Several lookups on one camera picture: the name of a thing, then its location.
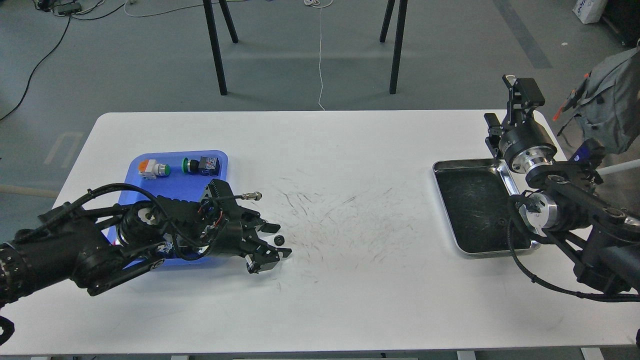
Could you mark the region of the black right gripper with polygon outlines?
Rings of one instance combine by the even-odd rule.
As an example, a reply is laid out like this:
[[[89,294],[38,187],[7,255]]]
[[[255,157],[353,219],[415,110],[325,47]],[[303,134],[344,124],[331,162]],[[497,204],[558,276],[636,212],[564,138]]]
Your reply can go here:
[[[557,148],[546,128],[533,118],[533,112],[546,104],[537,82],[512,74],[503,75],[502,80],[509,92],[505,118],[501,123],[494,112],[483,114],[487,124],[485,144],[492,157],[504,160],[517,174],[553,165]]]

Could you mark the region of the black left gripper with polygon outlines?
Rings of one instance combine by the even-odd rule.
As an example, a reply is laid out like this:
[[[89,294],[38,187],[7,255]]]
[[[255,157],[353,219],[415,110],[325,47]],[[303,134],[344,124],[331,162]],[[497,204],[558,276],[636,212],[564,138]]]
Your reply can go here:
[[[261,240],[258,232],[276,234],[281,225],[261,217],[261,213],[238,204],[247,194],[233,194],[228,182],[214,178],[206,185],[200,203],[205,212],[203,236],[207,246],[202,256],[240,256],[246,259],[249,274],[270,271],[293,250]]]

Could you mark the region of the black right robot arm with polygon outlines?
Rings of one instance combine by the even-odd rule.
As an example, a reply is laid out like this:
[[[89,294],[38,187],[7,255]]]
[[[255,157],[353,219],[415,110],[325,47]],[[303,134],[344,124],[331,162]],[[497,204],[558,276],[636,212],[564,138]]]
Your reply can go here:
[[[595,194],[605,148],[587,139],[569,161],[554,159],[557,148],[533,113],[546,100],[533,78],[503,75],[509,92],[502,121],[487,112],[486,145],[493,158],[525,176],[528,189],[507,200],[507,244],[518,268],[554,292],[604,303],[638,302],[640,287],[639,220]],[[574,263],[579,283],[594,293],[570,291],[543,280],[518,259],[512,232],[532,242],[555,245]]]

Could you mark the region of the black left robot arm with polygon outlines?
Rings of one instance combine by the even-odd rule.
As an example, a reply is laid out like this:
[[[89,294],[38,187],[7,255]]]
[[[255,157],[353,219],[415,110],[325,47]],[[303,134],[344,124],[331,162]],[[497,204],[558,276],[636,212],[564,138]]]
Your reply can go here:
[[[239,256],[250,274],[269,271],[292,250],[281,226],[262,219],[214,178],[197,201],[173,199],[128,183],[90,189],[39,215],[40,226],[23,228],[0,248],[1,305],[6,306],[65,280],[90,296],[158,268],[170,258]]]

